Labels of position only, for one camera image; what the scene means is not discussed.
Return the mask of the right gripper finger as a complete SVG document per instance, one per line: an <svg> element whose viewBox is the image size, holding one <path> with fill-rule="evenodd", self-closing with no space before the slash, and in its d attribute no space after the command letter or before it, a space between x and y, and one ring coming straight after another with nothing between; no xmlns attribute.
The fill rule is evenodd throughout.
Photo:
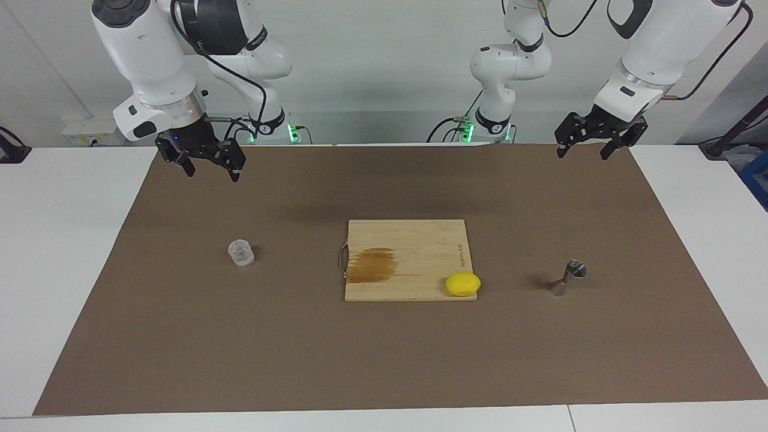
<svg viewBox="0 0 768 432"><path fill-rule="evenodd" d="M226 139L217 142L216 151L209 160L227 170L231 181L238 182L247 158L235 139Z"/></svg>
<svg viewBox="0 0 768 432"><path fill-rule="evenodd" d="M165 162L167 163L173 163L176 166L181 167L189 178L193 177L196 172L194 164L190 161L188 151L178 152L163 150L163 159L165 159Z"/></svg>

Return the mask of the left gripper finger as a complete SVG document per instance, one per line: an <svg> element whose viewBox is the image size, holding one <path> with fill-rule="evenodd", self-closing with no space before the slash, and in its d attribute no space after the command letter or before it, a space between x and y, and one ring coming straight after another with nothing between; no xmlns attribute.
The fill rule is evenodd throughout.
<svg viewBox="0 0 768 432"><path fill-rule="evenodd" d="M601 150L601 158L603 160L609 159L617 150L621 148L630 148L634 146L647 130L648 124L645 118L639 118L634 121L626 130L620 130L616 127L607 127L607 137L609 141L604 145Z"/></svg>
<svg viewBox="0 0 768 432"><path fill-rule="evenodd" d="M590 126L593 126L592 120L587 116L569 113L555 129L557 156L564 158L574 145L593 139Z"/></svg>

